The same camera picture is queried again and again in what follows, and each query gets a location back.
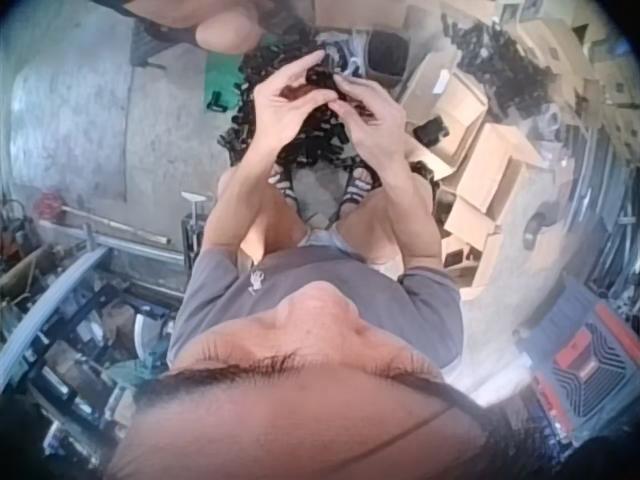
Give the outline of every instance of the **metal rod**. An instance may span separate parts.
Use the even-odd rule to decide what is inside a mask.
[[[124,230],[125,232],[133,233],[134,235],[138,235],[139,237],[142,237],[151,242],[159,243],[161,245],[168,245],[169,243],[171,243],[171,239],[168,237],[163,237],[162,235],[147,232],[146,230],[134,228],[131,225],[116,222],[115,220],[109,220],[108,218],[94,215],[93,213],[85,212],[83,210],[78,210],[77,208],[67,207],[66,205],[63,205],[62,210],[64,210],[65,212],[73,213],[74,215],[77,215],[79,217],[90,218],[91,220],[94,220],[96,222],[108,225],[111,228],[118,228],[120,230]]]
[[[93,252],[82,255],[58,277],[24,316],[0,352],[0,392],[4,390],[11,379],[13,370],[22,358],[22,354],[29,348],[34,337],[58,308],[60,302],[75,288],[87,272],[102,260],[108,251],[108,248],[99,247]]]
[[[55,223],[48,222],[46,220],[39,220],[38,224],[41,227],[46,227],[56,232],[64,233],[71,237],[80,238],[86,240],[85,233],[77,228],[63,227],[62,225],[56,225]],[[93,237],[98,245],[104,245],[105,247],[115,248],[127,253],[133,253],[142,257],[152,258],[161,262],[175,263],[176,265],[184,265],[184,257],[182,254],[172,252],[170,250],[163,250],[161,248],[148,247],[140,243],[129,242],[127,240],[120,240],[119,238],[110,237],[108,235],[101,235],[94,233]]]

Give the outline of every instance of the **eyebrow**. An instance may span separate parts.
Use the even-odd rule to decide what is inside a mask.
[[[295,353],[291,353],[268,357],[246,367],[228,365],[220,368],[183,370],[143,385],[136,393],[135,402],[140,409],[153,408],[212,386],[230,385],[246,380],[273,380],[297,373],[303,368],[304,364]],[[370,375],[391,380],[423,395],[441,400],[468,415],[482,430],[489,430],[495,424],[495,419],[485,409],[447,383],[419,377],[410,372],[392,375],[371,372]]]

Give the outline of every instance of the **workshop floor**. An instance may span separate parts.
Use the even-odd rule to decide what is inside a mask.
[[[12,126],[12,94],[16,94],[14,82],[15,85],[26,85],[24,78],[20,77],[26,69],[35,69],[33,71],[39,72],[39,78],[47,78],[47,81],[58,78],[63,72],[55,70],[57,62],[55,58],[52,61],[51,56],[59,54],[60,45],[74,31],[87,29],[96,22],[112,22],[125,27],[126,24],[132,24],[131,20],[86,0],[27,0],[21,2],[3,22],[0,45],[0,172],[3,188],[12,196],[31,204],[41,191],[43,182],[51,178],[63,179],[66,183],[48,186],[65,188],[62,193],[69,204],[167,235],[173,239],[174,248],[180,250],[180,219],[189,211],[189,204],[182,199],[180,192],[212,192],[218,178],[228,168],[227,154],[216,140],[227,128],[229,115],[205,111],[203,85],[206,54],[203,51],[180,45],[154,58],[155,63],[166,67],[165,71],[135,68],[130,72],[130,80],[126,85],[126,107],[119,112],[112,112],[107,125],[111,136],[105,137],[115,138],[118,128],[123,128],[121,141],[118,143],[114,140],[114,149],[118,151],[105,160],[110,169],[108,171],[113,175],[110,178],[114,181],[111,191],[92,194],[91,185],[83,184],[82,178],[104,175],[102,170],[94,168],[96,165],[92,162],[97,160],[91,155],[80,158],[80,161],[76,158],[72,164],[65,163],[71,161],[69,158],[56,158],[55,169],[65,174],[59,177],[48,175],[48,169],[53,167],[46,163],[46,158],[38,157],[35,153],[33,156],[25,155],[27,168],[21,166],[21,181],[18,182],[12,173],[15,164],[12,165],[11,136],[18,128],[26,128],[27,132],[32,128],[28,122],[25,126],[24,119],[20,125]],[[93,30],[96,35],[103,35],[103,38],[94,39],[99,44],[107,46],[116,41],[110,37],[108,29]],[[82,45],[68,44],[67,48],[81,49]],[[122,77],[122,72],[107,73],[114,78]],[[87,87],[83,85],[87,79],[76,76],[69,80],[68,77],[65,81],[76,82],[68,89],[71,102],[71,97],[78,95],[77,90]],[[38,79],[32,79],[32,82],[37,84]],[[38,101],[48,102],[52,99],[43,97]],[[76,108],[81,110],[76,112],[79,115],[91,118],[92,113],[97,113],[93,110],[96,108],[93,102],[78,103],[77,98],[73,101],[78,105]],[[64,99],[56,99],[56,102],[64,103]],[[61,115],[57,121],[63,124],[68,118]],[[35,125],[38,125],[37,128],[47,128],[42,122]],[[85,151],[90,151],[95,142],[100,141],[99,137],[92,135],[88,138]],[[72,171],[69,171],[69,165],[73,165]],[[303,192],[301,200],[308,216],[318,211],[329,217],[343,190],[338,174],[327,170],[300,172],[296,187],[298,192]],[[550,173],[540,171],[529,177],[510,219],[503,226],[502,252],[491,285],[478,298],[463,304],[467,338],[465,353],[450,378],[467,392],[477,390],[487,379],[509,366],[515,365],[515,371],[518,371],[520,364],[513,346],[512,331],[533,312],[563,267],[562,264],[552,264],[537,270],[530,269],[530,254],[522,247],[522,231],[541,201],[555,198],[556,193]],[[100,230],[118,234],[102,228]],[[513,389],[514,384],[513,381],[506,382],[504,388]]]

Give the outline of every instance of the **concrete floor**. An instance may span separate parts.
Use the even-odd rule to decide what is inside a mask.
[[[26,0],[3,22],[0,172],[2,186],[11,195],[30,203],[39,194],[34,185],[17,184],[11,173],[11,94],[15,78],[38,54],[64,41],[70,29],[82,28],[90,19],[107,19],[111,15],[112,12],[86,0]],[[203,51],[180,45],[154,58],[155,63],[166,66],[165,71],[133,69],[128,108],[122,112],[124,198],[69,194],[67,202],[169,236],[174,248],[180,250],[180,219],[189,211],[189,204],[181,198],[180,191],[212,192],[228,167],[226,152],[216,140],[227,128],[229,115],[204,109],[205,60]],[[94,106],[86,104],[83,108],[91,111]],[[37,159],[33,162],[37,168]],[[300,172],[296,182],[307,215],[314,210],[326,217],[332,214],[343,190],[337,172],[322,169]],[[563,265],[547,265],[528,272],[530,254],[522,247],[522,231],[540,203],[554,199],[556,194],[550,173],[531,172],[503,225],[504,243],[491,285],[478,298],[463,304],[465,353],[460,364],[447,376],[466,392],[478,391],[504,369],[515,371],[514,379],[490,392],[487,398],[492,400],[513,391],[523,378],[512,331],[534,311]],[[118,234],[103,227],[99,230]]]

